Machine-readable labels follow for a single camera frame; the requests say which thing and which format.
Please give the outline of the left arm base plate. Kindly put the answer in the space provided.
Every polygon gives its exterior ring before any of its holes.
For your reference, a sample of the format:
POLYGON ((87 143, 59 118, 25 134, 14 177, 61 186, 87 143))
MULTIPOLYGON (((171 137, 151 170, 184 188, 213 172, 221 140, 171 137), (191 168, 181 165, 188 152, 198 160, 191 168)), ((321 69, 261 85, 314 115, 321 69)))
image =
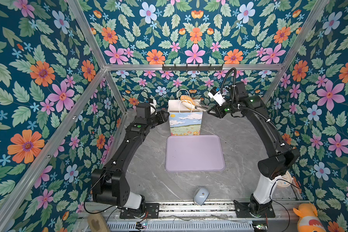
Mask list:
POLYGON ((159 203, 143 203, 138 209, 123 208, 120 219, 157 219, 159 218, 159 203))

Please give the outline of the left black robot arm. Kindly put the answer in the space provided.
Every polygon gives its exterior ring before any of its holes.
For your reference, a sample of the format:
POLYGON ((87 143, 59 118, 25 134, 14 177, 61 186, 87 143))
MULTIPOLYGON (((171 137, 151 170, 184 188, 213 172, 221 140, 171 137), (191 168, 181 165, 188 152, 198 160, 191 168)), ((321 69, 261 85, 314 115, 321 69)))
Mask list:
POLYGON ((101 169, 92 173, 92 199, 96 203, 138 210, 144 208, 144 196, 131 192, 126 172, 137 149, 150 130, 169 120, 170 113, 138 110, 137 116, 126 127, 123 142, 101 169))

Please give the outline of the landscape print paper bag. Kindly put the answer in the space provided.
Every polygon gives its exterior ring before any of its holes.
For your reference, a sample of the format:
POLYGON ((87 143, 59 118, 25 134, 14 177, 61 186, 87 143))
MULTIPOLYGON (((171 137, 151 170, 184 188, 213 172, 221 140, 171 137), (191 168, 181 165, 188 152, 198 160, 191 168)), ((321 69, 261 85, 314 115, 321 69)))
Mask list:
POLYGON ((191 112, 185 108, 180 104, 181 95, 190 96, 188 90, 180 89, 177 91, 177 98, 168 101, 170 133, 172 136, 200 135, 203 112, 191 112))

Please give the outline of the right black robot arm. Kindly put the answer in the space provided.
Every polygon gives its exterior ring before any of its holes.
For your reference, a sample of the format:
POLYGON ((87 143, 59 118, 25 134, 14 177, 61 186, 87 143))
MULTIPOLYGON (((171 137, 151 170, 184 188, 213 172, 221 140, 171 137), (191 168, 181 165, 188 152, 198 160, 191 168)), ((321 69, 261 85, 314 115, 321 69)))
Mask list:
POLYGON ((265 206, 272 201, 271 197, 277 180, 295 164, 300 157, 300 152, 282 138, 269 118, 260 96, 249 96, 242 82, 233 85, 229 94, 230 97, 227 99, 221 90, 213 88, 208 96, 214 99, 216 104, 208 110, 208 114, 221 119, 227 114, 241 113, 254 126, 265 146, 268 158, 258 162, 261 176, 257 188, 250 198, 250 204, 265 206))

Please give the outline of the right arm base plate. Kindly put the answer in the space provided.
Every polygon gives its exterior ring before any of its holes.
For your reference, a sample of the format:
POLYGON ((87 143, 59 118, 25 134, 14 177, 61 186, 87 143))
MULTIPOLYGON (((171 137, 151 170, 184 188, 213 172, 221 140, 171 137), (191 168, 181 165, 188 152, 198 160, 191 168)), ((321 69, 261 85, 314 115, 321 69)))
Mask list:
POLYGON ((266 204, 259 204, 256 201, 239 202, 234 200, 235 213, 237 218, 275 218, 272 201, 266 204))

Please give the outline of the cream and steel tongs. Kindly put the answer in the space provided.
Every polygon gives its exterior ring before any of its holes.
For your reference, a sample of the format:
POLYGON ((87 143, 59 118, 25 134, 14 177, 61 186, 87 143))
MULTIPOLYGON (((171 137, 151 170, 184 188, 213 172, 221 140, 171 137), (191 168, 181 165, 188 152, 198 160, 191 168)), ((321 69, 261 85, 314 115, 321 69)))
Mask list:
POLYGON ((187 108, 191 112, 194 112, 195 110, 200 112, 207 112, 211 109, 209 106, 202 105, 200 103, 197 103, 195 101, 190 101, 190 100, 181 100, 180 104, 182 104, 185 108, 187 108))

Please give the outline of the sugared oval bread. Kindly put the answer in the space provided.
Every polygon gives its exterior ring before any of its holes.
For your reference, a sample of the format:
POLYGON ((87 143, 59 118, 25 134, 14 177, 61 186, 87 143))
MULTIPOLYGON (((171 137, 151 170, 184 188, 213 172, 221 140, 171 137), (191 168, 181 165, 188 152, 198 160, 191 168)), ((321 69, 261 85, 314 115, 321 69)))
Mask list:
POLYGON ((182 103, 188 103, 191 105, 196 105, 196 102, 188 95, 181 95, 180 100, 182 103))

